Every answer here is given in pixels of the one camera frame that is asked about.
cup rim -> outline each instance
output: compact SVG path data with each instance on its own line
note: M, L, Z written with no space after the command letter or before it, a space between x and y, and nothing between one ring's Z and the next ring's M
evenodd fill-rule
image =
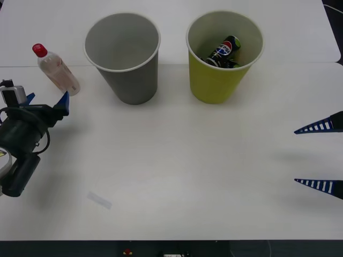
M134 66L134 67L131 67L131 68L128 68L128 69L124 69L124 70L112 70L112 69L104 68L104 67L102 67L102 66L96 64L95 62L93 62L93 61L90 59L90 57L88 56L87 51L86 51L86 39L87 39L87 36L88 36L88 34L90 33L91 29L92 29L97 23L99 23L101 20L106 19L107 17L110 17L110 16L118 15L118 14L134 14L134 15L141 16L141 17L145 18L146 20L148 20L148 21L150 21L150 22L152 23L152 25L155 27L155 29L156 29L156 31L157 31L157 34L158 34L158 36L159 36L159 41L158 41L158 43L157 43L157 46L156 46L156 49L155 49L154 53L152 53L152 55L151 55L146 61L142 62L141 64L139 64L139 65L137 65L137 66ZM159 51L160 44L161 44L161 33L160 33L160 30L159 30L158 26L156 25L156 23L153 22L151 19L149 19L147 16L142 15L142 14L137 13L137 12L114 12L114 13L111 13L111 14L106 15L106 16L104 16L104 17L101 17L100 19L98 19L98 20L89 28L89 30L88 30L88 32L87 32L87 35L86 35L86 37L85 37L85 40L84 40L83 48L84 48L84 54L85 54L87 60L88 60L91 64L93 64L95 67L97 67L98 69L101 69L101 70L103 70L103 71L114 72L114 73L120 73L120 72L128 72L128 71L136 70L136 69L138 69L138 68L144 66L144 65L147 64L148 62L150 62L151 59L154 58L155 55L157 54L157 52Z
M227 12L227 13L234 13L234 14L238 14L240 16L243 16L244 18L250 20L256 27L257 29L259 30L259 32L261 33L261 37L262 37L262 48L261 48L261 51L260 53L258 54L258 56L253 60L251 61L250 63L244 65L244 66L241 66L241 67L238 67L238 68L232 68L232 69L226 69L226 68L220 68L220 67L215 67L215 66L212 66L210 64L207 64L205 62L203 62L194 52L193 50L191 49L190 45L189 45L189 41L188 41L188 34L189 34L189 30L190 28L192 27L192 25L198 20L200 19L201 17L205 16L205 15L208 15L208 14L211 14L211 13L216 13L216 12ZM187 32L186 32L186 43L187 43L187 47L188 47L188 50L189 52L193 55L193 57L200 61L202 64L206 65L207 67L209 68L212 68L214 70L219 70L219 71L226 71L226 72L233 72L233 71L240 71L240 70L244 70L248 67L250 67L252 64L254 64L255 62L257 62L261 55L263 54L264 52L264 47L265 47L265 40L264 40L264 35L263 35L263 32L261 30L261 28L257 25L257 23L255 21L253 21L252 19L250 19L248 16L244 15L244 14L241 14L239 12L235 12L235 11L230 11L230 10L214 10L214 11L210 11L210 12L206 12L206 13L203 13L201 15L199 15L197 18L195 18L192 23L188 26L188 29L187 29Z

paper cup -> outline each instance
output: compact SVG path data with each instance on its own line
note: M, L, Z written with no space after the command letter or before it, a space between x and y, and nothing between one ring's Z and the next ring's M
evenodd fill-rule
M229 35L241 41L235 56L241 67L224 69L200 60L201 57L206 59ZM205 103L227 100L264 49L259 27L248 17L232 11L214 11L200 16L189 26L186 41L190 87L193 95Z
M160 32L148 18L114 13L93 25L84 52L120 100L141 104L157 90L160 42Z

dark floor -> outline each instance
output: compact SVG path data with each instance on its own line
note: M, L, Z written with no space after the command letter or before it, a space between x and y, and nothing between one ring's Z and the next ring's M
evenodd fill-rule
M322 0L341 54L343 53L343 1ZM343 57L338 63L343 65Z
M342 257L342 241L270 241L272 257ZM45 241L0 242L1 257L159 257L189 251L194 257L269 257L262 241Z

plastic bottle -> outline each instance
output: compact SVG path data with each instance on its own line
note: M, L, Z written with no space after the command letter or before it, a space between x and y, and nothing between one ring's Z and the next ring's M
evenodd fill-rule
M54 52L48 52L42 44L35 44L32 47L38 56L38 66L46 76L65 93L76 95L80 91L80 84L68 67L64 64L60 56Z

white tape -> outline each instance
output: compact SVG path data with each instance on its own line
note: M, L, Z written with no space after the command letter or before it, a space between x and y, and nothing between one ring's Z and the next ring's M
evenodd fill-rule
M97 194L94 194L91 191L88 192L87 198L92 200L92 201L94 201L94 202L96 202L99 205L104 206L106 209L111 210L111 208L112 208L112 203L111 202L105 200L104 198L98 196Z

